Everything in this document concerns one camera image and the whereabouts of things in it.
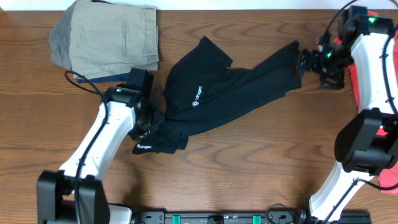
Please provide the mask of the black polo shirt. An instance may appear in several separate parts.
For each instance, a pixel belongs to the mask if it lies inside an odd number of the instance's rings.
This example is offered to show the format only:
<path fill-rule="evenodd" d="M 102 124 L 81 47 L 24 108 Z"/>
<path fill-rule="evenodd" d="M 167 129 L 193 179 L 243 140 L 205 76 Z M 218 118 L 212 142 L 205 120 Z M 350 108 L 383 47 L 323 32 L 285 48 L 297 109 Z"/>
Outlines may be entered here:
<path fill-rule="evenodd" d="M 164 88 L 165 119 L 133 147 L 133 154 L 173 154 L 190 136 L 231 122 L 302 86 L 295 75 L 299 42 L 293 41 L 253 69 L 232 59 L 207 37 L 170 70 Z"/>

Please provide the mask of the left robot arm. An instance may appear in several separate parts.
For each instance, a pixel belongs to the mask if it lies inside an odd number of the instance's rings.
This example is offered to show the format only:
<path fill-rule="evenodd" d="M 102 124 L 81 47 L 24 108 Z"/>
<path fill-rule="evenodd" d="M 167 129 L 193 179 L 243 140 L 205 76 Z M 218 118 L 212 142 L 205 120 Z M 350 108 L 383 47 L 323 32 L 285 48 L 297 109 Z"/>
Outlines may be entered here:
<path fill-rule="evenodd" d="M 38 223 L 134 223 L 133 211 L 112 204 L 103 181 L 123 139 L 142 139 L 160 112 L 150 89 L 111 87 L 101 95 L 98 115 L 85 138 L 58 171 L 44 170 L 37 180 Z"/>

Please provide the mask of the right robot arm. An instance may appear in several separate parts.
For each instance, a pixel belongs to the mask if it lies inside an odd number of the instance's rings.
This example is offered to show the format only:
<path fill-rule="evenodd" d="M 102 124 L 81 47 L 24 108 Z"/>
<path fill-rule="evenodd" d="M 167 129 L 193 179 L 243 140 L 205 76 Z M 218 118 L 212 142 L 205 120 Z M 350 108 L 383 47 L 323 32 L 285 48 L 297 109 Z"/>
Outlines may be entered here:
<path fill-rule="evenodd" d="M 296 72 L 319 74 L 323 85 L 343 87 L 344 69 L 357 69 L 358 115 L 337 135 L 335 165 L 309 200 L 312 223 L 334 223 L 364 184 L 397 163 L 397 79 L 393 60 L 392 19 L 370 16 L 364 7 L 336 15 L 340 44 L 326 31 L 319 48 L 303 50 Z"/>

